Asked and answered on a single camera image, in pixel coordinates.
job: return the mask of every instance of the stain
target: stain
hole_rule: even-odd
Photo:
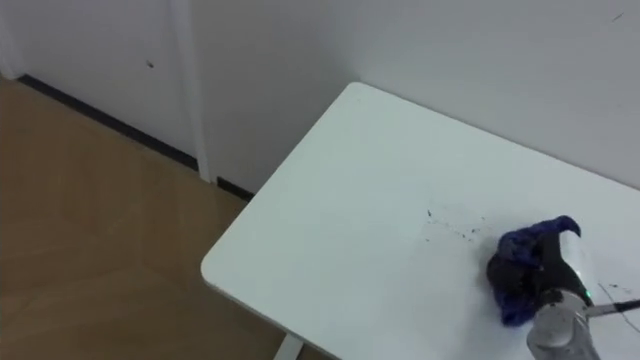
[[[616,22],[618,21],[618,19],[620,19],[622,17],[622,15],[624,14],[624,12],[621,12],[620,15],[616,16],[613,18],[613,20],[611,20],[611,22]]]

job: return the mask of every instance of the white wall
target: white wall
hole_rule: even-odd
[[[0,11],[29,75],[195,155],[169,1],[1,0]]]
[[[637,0],[193,3],[211,171],[248,189],[356,79],[640,187]]]

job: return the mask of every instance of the robotic arm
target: robotic arm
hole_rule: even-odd
[[[507,233],[487,265],[487,277],[507,326],[533,318],[527,346],[536,360],[600,360],[589,319],[640,308],[640,300],[594,306],[597,286],[569,217]]]

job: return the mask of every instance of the door frame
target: door frame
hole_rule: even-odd
[[[186,116],[191,123],[191,132],[198,161],[200,178],[212,182],[215,176],[211,174],[207,155],[206,127],[204,124],[202,88],[199,75],[199,64],[193,35],[193,17],[191,2],[183,0],[169,0],[169,12],[178,54],[178,66],[182,103]]]
[[[24,63],[18,52],[9,26],[5,22],[0,9],[0,75],[9,80],[15,80],[24,75]]]

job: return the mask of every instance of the table leg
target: table leg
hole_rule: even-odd
[[[276,357],[273,360],[296,360],[300,350],[302,350],[304,343],[297,337],[287,334],[280,344],[280,349],[276,353]]]

